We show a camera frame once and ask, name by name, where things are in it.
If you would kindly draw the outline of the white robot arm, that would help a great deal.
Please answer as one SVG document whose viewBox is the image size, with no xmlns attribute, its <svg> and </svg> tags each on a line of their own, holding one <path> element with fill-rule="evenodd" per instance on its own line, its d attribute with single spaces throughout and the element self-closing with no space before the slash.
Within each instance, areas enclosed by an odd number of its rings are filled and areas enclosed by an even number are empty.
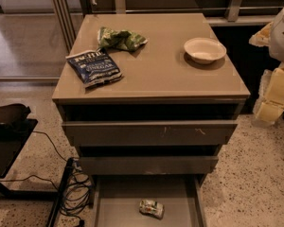
<svg viewBox="0 0 284 227">
<path fill-rule="evenodd" d="M 267 46 L 270 57 L 280 62 L 273 71 L 264 71 L 253 109 L 253 124 L 269 127 L 279 118 L 284 120 L 284 8 L 271 23 L 250 38 L 249 44 Z"/>
</svg>

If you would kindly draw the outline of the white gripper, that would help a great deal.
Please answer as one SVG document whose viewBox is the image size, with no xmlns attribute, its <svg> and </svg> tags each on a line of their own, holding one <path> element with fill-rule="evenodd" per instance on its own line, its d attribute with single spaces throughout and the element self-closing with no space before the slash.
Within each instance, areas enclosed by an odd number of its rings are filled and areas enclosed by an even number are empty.
<svg viewBox="0 0 284 227">
<path fill-rule="evenodd" d="M 257 126 L 272 126 L 284 113 L 284 62 L 273 71 L 264 71 L 258 94 L 273 104 L 257 101 L 253 109 L 253 122 Z"/>
</svg>

